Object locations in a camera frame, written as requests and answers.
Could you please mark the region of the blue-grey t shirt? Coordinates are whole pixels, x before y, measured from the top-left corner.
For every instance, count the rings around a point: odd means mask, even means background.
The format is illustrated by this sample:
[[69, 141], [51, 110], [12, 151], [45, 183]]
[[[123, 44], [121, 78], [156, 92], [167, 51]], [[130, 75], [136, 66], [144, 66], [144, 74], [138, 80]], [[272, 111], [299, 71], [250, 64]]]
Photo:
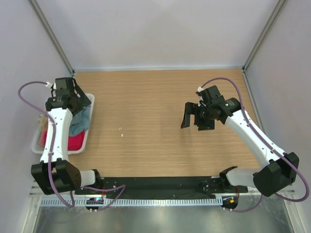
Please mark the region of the blue-grey t shirt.
[[69, 136], [74, 137], [90, 127], [90, 106], [77, 113], [71, 120]]

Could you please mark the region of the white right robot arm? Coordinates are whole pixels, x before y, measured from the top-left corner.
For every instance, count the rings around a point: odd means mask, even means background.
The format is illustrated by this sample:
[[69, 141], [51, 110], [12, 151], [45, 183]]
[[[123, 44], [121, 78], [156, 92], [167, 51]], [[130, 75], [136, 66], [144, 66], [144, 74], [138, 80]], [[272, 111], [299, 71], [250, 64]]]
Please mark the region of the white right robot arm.
[[254, 154], [261, 169], [230, 168], [219, 179], [219, 187], [224, 192], [232, 191], [236, 186], [255, 187], [261, 194], [269, 197], [291, 185], [296, 179], [299, 165], [298, 156], [286, 153], [275, 145], [251, 120], [247, 112], [242, 111], [236, 98], [212, 103], [186, 102], [181, 128], [190, 126], [190, 116], [194, 115], [194, 124], [198, 130], [213, 130], [214, 122], [221, 121], [233, 130]]

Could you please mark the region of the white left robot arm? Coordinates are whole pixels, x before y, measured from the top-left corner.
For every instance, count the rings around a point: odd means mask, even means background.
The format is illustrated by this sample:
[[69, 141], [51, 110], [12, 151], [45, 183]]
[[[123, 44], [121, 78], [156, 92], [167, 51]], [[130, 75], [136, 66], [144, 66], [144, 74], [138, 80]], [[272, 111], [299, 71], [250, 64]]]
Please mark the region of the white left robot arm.
[[48, 119], [46, 143], [39, 164], [31, 174], [44, 194], [75, 191], [86, 187], [92, 194], [102, 191], [103, 182], [96, 169], [80, 171], [69, 162], [68, 142], [71, 126], [84, 133], [85, 148], [94, 105], [94, 96], [87, 96], [74, 78], [58, 78], [52, 85], [52, 96], [45, 103]]

